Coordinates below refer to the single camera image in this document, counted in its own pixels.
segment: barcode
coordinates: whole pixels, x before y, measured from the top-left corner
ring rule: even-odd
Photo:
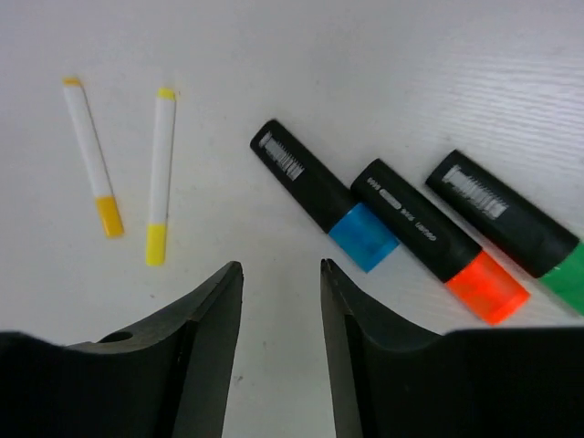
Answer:
[[[294,181],[304,171],[304,167],[286,150],[284,146],[272,138],[271,132],[262,137],[259,141],[260,147],[266,149],[267,155],[274,160],[277,166],[282,169],[288,178]]]
[[[508,207],[503,200],[475,178],[462,173],[458,165],[453,166],[442,178],[442,181],[450,183],[463,198],[468,199],[474,207],[491,219],[499,217]]]

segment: highlighter with orange cap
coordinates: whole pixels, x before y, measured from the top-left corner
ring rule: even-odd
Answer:
[[[529,293],[483,248],[382,160],[351,190],[479,318],[497,324]]]

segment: highlighter with blue cap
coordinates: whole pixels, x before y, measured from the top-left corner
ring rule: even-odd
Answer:
[[[314,221],[365,272],[397,245],[387,227],[277,120],[266,123],[251,149]]]

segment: blue cap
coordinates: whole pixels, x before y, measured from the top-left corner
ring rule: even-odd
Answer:
[[[328,235],[365,272],[371,271],[399,244],[391,231],[362,203],[349,210]]]

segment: white surface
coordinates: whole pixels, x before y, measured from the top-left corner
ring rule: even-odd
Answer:
[[[108,171],[103,162],[98,136],[93,127],[89,105],[83,88],[65,86],[63,87],[63,92],[65,93],[65,101],[73,122],[73,129],[77,135],[81,156],[88,171],[89,184],[91,185],[93,196],[96,198],[111,196]]]
[[[174,99],[156,98],[150,181],[150,224],[166,225],[175,107]]]
[[[428,329],[482,323],[403,248],[360,273],[249,141],[278,117],[343,182],[379,156],[416,186],[457,147],[584,235],[582,23],[579,0],[5,0],[0,329],[99,339],[236,259],[245,298],[224,436],[333,437],[321,257]],[[89,197],[65,74],[88,93],[126,228],[116,241]],[[170,234],[152,269],[152,91],[166,83],[180,92]],[[505,325],[580,323],[511,271],[533,298]]]

